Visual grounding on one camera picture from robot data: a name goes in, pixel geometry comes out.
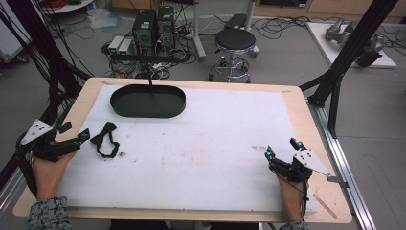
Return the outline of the thin wooden stick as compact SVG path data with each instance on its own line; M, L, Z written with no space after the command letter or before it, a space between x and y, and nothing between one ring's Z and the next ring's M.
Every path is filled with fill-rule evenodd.
M337 214L333 211L332 207L327 204L321 197L314 194L313 197L317 200L317 202L334 218L337 219Z

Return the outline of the black oval tray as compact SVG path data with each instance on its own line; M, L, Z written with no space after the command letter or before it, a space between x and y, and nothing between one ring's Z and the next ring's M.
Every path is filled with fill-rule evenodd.
M171 85L130 84L110 97L114 112L129 118L172 118L186 107L185 92Z

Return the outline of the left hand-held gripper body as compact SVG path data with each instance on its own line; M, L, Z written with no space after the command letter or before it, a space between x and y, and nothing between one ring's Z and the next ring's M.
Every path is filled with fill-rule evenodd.
M48 125L38 119L35 119L25 136L20 141L22 147L28 150L36 157L56 162L62 155L74 152L80 149L81 142L78 136L69 140L58 142L56 136L60 134L55 126Z

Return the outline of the aluminium rail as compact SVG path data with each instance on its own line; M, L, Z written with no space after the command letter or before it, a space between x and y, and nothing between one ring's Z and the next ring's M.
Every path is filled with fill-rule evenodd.
M341 187L350 203L351 214L355 217L361 230L377 230L340 142L333 137L331 131L327 128L328 115L326 111L310 103L307 105L317 127L321 131L323 140L327 144L327 154L331 158L333 168L341 180Z
M20 170L16 170L0 190L0 218L6 213L11 202L25 186L25 178Z

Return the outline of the black round stool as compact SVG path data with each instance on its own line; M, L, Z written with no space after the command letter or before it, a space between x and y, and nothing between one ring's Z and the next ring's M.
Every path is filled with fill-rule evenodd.
M223 76L230 82L231 79L245 78L247 83L251 82L249 62L241 57L254 50L256 45L255 37L245 30L224 29L216 34L216 52L224 52L225 56L220 57L211 68L208 81L214 80L214 73Z

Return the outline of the clear plastic bag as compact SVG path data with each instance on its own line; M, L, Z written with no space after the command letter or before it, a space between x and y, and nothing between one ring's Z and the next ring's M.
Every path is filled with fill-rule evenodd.
M115 28L122 22L122 19L109 9L88 10L87 18L92 29Z

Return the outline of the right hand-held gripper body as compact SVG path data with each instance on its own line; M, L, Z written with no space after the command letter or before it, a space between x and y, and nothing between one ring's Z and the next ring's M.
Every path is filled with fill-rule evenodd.
M295 153L291 163L286 163L275 156L273 160L268 161L268 168L286 177L289 182L306 182L313 172L331 176L318 155L309 149Z

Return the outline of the grey metal bracket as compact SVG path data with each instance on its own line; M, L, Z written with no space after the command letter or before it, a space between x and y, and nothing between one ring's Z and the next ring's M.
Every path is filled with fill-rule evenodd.
M339 176L327 176L327 181L339 184L340 188L348 188L349 187L349 183L344 181Z

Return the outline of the grey robot device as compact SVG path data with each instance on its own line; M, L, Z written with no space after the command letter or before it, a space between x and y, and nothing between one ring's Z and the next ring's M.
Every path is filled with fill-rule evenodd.
M344 31L341 31L341 26L345 19L343 17L339 18L335 24L326 29L325 39L327 41L334 40L338 45L343 47L347 41L350 39L354 30L356 29L358 22L350 22ZM355 59L357 66L366 68L375 63L379 58L382 57L380 51L383 49L384 36L378 33L374 33L369 39L367 44L363 47L362 52Z

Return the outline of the flat black box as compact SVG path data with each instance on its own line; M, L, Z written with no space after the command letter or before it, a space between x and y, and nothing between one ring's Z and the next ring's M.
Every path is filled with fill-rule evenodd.
M247 15L244 13L234 14L225 24L225 29L245 30Z

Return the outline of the small white power box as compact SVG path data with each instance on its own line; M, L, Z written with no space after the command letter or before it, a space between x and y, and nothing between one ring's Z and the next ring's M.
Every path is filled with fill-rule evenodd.
M117 54L123 40L124 38L121 35L115 36L108 46L109 53L113 55Z
M119 55L132 55L133 53L134 53L134 50L133 50L132 40L129 38L125 38L121 43L121 46L118 50L118 54Z

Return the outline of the white round table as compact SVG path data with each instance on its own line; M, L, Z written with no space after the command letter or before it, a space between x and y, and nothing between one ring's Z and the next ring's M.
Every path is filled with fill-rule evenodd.
M40 8L47 14L72 12L89 7L94 0L42 0Z

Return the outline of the white foam mat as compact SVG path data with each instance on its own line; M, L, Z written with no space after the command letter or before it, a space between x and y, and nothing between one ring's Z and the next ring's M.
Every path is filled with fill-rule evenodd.
M281 92L186 89L184 111L167 119L125 118L104 86L84 122L92 135L116 125L101 148L85 142L59 192L71 207L279 211L277 177L264 156L285 162L295 137Z

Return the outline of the black computer tower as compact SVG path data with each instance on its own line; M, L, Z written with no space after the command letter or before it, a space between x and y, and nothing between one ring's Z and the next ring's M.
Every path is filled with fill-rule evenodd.
M173 6L161 6L157 12L158 41L165 52L169 52L175 47L173 15Z
M157 38L155 10L139 10L132 27L132 33L137 54L154 56Z

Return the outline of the white floor board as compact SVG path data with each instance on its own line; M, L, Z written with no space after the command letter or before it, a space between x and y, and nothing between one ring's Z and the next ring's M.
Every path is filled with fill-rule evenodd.
M317 41L318 47L322 50L326 60L331 64L341 52L341 46L336 41L328 41L325 39L326 30L332 26L332 23L312 23L308 22L307 27L313 38ZM370 68L392 69L396 68L396 64L385 54L380 51L379 57Z

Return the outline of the wooden table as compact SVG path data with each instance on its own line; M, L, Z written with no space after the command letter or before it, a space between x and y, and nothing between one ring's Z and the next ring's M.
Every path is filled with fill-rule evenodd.
M320 157L321 161L332 168L321 136L317 130L313 117L308 108L303 92L297 86L289 85L266 85L266 84L245 84L245 83L224 83L224 82L204 82L204 81L184 81L184 80L158 80L158 85L172 85L181 89L197 90L206 89L218 90L220 92L242 93L249 103L242 108L244 115L252 121L259 109L264 109L265 105L259 101L258 93L263 94L266 101L271 100L271 95L276 93L282 97L283 108L287 112L288 123L292 125L296 138L307 143ZM79 127L84 124L85 117L91 109L96 106L96 100L100 97L100 92L105 86L126 86L130 84L146 85L146 80L135 79L111 79L93 78L86 82L79 93L73 108L68 113L68 118L73 121L74 127L66 133L65 137L71 137L79 131ZM239 211L235 208L221 208L209 210L198 208L140 208L138 206L120 208L113 207L79 207L69 206L68 215L76 219L170 219L170 220L202 220L202 221L243 221L257 222L270 221L282 222L285 220L284 214L277 208L279 206L279 189L277 179L274 175L268 176L268 181L272 187L267 190L267 199L264 203L271 207L269 211L256 211L252 208ZM350 208L344 198L339 186L326 180L323 175L316 175L310 179L310 188L313 190L310 201L315 205L316 211L305 215L305 220L310 223L331 223L346 224L351 222ZM329 204L338 218L334 219L313 197L316 194Z

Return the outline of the person's left hand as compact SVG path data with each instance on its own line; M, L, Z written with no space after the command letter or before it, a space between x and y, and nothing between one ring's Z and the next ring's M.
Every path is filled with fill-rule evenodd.
M65 175L66 168L75 155L75 151L68 153L63 155L57 162L34 158L33 170L37 200L57 197L58 188Z

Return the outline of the black bow tie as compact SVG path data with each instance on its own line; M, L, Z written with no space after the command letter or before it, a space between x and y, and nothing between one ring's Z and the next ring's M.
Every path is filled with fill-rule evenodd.
M90 139L90 142L96 146L97 154L100 155L102 158L115 158L117 156L120 144L113 139L112 135L112 132L116 128L117 126L115 124L106 122L101 132ZM104 154L101 152L101 147L105 135L108 136L110 143L113 145L113 150L110 154Z

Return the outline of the person's right hand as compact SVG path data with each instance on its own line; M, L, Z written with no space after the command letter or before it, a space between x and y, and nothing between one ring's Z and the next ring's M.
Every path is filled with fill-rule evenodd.
M289 182L285 177L278 176L281 201L288 222L303 220L303 183Z

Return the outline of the white stand leg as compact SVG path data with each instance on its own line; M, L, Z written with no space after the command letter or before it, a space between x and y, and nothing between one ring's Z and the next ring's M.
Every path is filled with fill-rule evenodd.
M193 1L193 29L192 29L192 40L197 52L197 59L203 61L207 55L204 50L202 41L199 36L199 0Z
M247 17L245 22L244 30L250 32L252 29L252 22L254 17L254 10L256 6L257 0L249 0L248 7L247 7ZM253 50L250 52L252 58L256 58L257 55L260 53L260 50L257 45L254 46Z

